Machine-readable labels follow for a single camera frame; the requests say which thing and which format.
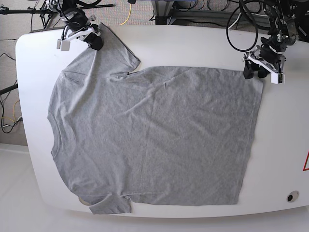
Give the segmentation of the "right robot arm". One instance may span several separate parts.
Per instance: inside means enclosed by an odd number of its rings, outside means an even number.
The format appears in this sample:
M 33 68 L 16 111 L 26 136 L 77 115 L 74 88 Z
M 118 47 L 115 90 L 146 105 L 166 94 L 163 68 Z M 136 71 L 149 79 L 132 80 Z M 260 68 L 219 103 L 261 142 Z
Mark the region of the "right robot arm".
M 57 41 L 57 49 L 68 51 L 70 42 L 74 39 L 81 40 L 88 44 L 91 49 L 99 51 L 103 47 L 103 40 L 100 37 L 98 25 L 94 15 L 86 16 L 85 12 L 78 7 L 89 6 L 80 0 L 46 0 L 48 10 L 59 13 L 60 19 L 65 27 L 60 39 Z

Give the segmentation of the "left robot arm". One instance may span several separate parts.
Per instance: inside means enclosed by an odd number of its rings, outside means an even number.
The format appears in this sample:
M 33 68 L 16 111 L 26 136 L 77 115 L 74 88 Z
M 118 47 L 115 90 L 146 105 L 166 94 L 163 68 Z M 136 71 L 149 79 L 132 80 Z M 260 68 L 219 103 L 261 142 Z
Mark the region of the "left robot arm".
M 278 0 L 263 0 L 261 3 L 270 23 L 267 32 L 269 37 L 261 37 L 261 44 L 245 53 L 243 75 L 245 79 L 251 79 L 255 75 L 259 78 L 270 75 L 271 83 L 281 84 L 285 80 L 284 52 L 288 46 L 295 44 L 296 35 L 289 31 L 287 19 Z

